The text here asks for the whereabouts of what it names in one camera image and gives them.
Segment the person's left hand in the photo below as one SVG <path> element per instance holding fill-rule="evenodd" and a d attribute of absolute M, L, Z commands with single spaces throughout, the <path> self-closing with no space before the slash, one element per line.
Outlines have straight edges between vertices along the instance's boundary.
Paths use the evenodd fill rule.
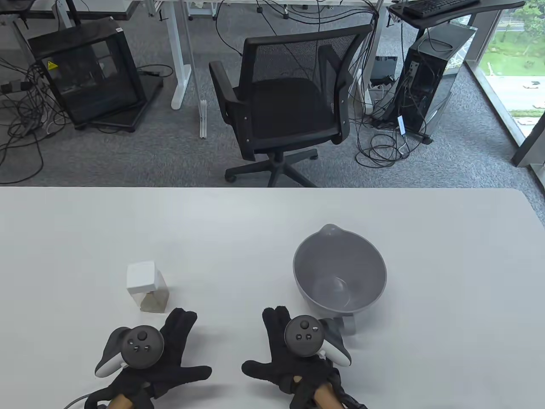
<path fill-rule="evenodd" d="M 110 385 L 91 393 L 84 408 L 97 409 L 99 403 L 122 395 L 135 409 L 152 409 L 152 400 L 169 390 L 210 378 L 210 366 L 181 366 L 196 321 L 196 312 L 174 308 L 161 329 L 149 325 L 115 329 L 95 367 L 95 376 L 118 375 Z"/>

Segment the person's right hand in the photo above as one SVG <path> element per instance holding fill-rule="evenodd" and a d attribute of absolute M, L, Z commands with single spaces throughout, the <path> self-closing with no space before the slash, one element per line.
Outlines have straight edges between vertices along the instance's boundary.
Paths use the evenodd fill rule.
<path fill-rule="evenodd" d="M 322 409 L 344 409 L 330 382 L 333 367 L 318 356 L 300 357 L 290 352 L 284 331 L 290 321 L 285 306 L 265 308 L 261 315 L 269 340 L 271 362 L 245 361 L 241 370 L 250 378 L 266 380 L 292 395 L 291 409 L 315 406 Z"/>

